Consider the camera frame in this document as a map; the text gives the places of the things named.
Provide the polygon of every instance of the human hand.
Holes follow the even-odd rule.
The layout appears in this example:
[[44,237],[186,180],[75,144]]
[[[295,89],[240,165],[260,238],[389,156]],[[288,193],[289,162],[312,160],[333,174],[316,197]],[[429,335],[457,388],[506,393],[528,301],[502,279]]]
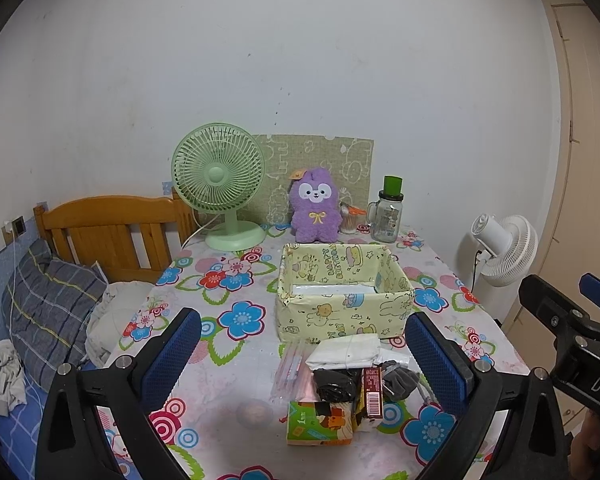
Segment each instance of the human hand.
[[600,447],[600,419],[587,410],[580,433],[573,437],[569,456],[569,472],[574,480],[588,480],[593,475],[593,464],[589,458],[591,450]]

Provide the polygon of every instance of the door frame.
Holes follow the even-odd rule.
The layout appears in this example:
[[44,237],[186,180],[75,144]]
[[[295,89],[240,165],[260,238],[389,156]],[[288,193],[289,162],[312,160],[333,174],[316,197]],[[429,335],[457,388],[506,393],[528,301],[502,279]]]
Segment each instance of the door frame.
[[[529,274],[539,274],[547,254],[551,241],[554,238],[555,228],[558,224],[564,191],[567,186],[567,174],[569,171],[569,160],[571,156],[572,135],[572,110],[571,110],[571,79],[569,74],[569,62],[564,47],[564,40],[558,18],[555,13],[557,7],[584,6],[583,0],[542,0],[544,12],[549,22],[549,29],[554,40],[555,57],[558,64],[558,79],[560,82],[560,144],[558,148],[558,166],[555,172],[554,192],[551,196],[549,211],[544,222],[542,235],[538,242],[538,252],[531,264]],[[516,297],[507,317],[502,323],[502,331],[506,334],[520,314],[520,300]]]

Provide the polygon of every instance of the floral tablecloth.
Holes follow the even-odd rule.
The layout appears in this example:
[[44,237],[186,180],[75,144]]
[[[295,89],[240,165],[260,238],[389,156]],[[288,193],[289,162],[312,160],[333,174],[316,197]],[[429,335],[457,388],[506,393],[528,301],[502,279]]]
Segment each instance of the floral tablecloth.
[[[384,404],[384,422],[357,432],[350,446],[286,445],[286,406],[269,402],[283,345],[275,330],[275,292],[282,246],[294,242],[288,226],[266,226],[251,250],[219,253],[194,238],[175,259],[126,327],[109,364],[137,354],[182,307],[202,317],[202,338],[163,410],[150,415],[158,434],[192,479],[308,480],[414,478],[433,457],[454,420],[416,390],[406,401]],[[370,243],[360,226],[345,243]],[[469,289],[411,229],[389,247],[413,283],[413,310],[426,312],[446,338],[472,359],[497,370],[528,368]],[[383,344],[405,351],[403,337]],[[488,460],[504,423],[496,414],[477,460]],[[128,478],[132,466],[110,412],[100,418]]]

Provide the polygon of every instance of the open box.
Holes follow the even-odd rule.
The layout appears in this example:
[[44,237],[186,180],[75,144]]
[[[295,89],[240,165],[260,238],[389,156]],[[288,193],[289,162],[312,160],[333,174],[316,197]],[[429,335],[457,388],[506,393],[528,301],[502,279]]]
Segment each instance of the open box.
[[288,244],[277,283],[277,332],[284,342],[363,332],[397,337],[404,333],[413,296],[386,246]]

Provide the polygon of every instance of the metal bolt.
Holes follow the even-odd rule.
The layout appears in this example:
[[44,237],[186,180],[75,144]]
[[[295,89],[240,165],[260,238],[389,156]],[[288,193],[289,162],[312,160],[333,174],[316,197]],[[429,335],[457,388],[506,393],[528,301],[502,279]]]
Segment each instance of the metal bolt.
[[70,372],[71,368],[73,367],[69,363],[62,363],[60,366],[58,366],[58,373],[60,375],[66,375]]
[[478,359],[475,363],[474,363],[475,369],[478,370],[479,372],[488,372],[489,370],[491,370],[491,363],[488,361],[485,361],[484,359]]
[[549,378],[549,374],[544,368],[535,368],[534,375],[541,381],[544,381],[545,379]]
[[129,366],[131,366],[132,362],[133,359],[130,355],[120,355],[115,360],[115,366],[117,366],[118,368],[128,368]]

